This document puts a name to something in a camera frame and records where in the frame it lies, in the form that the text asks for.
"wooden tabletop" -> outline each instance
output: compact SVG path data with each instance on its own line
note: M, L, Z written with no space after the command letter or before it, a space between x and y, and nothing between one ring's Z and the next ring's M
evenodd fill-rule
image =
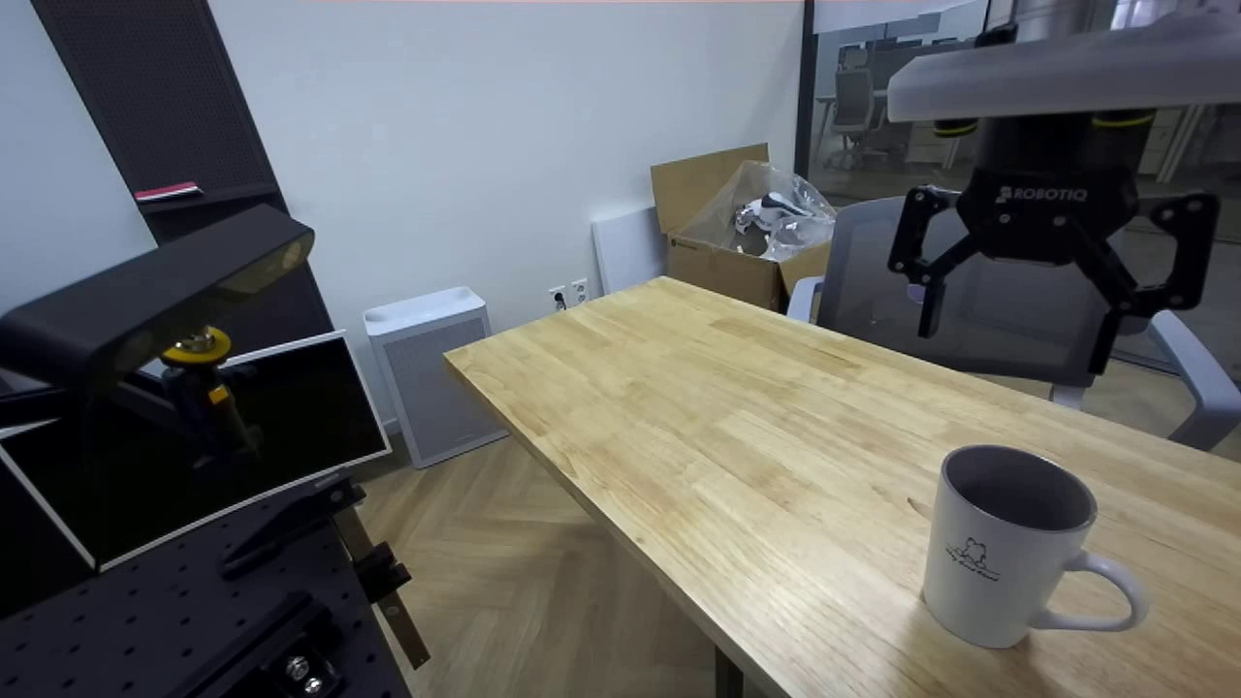
M700 630L784 692L1241 690L1241 464L656 280L448 354ZM919 603L939 461L1036 451L1146 584L1122 635L1013 651ZM1123 612L1080 573L1058 610Z

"computer screen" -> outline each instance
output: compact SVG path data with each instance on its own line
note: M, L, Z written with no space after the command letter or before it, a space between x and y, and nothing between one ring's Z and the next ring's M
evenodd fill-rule
M95 564L124 561L177 529L386 453L386 435L339 333L254 347L222 363L254 440L243 464L201 464L187 429L118 398L3 440L49 515Z

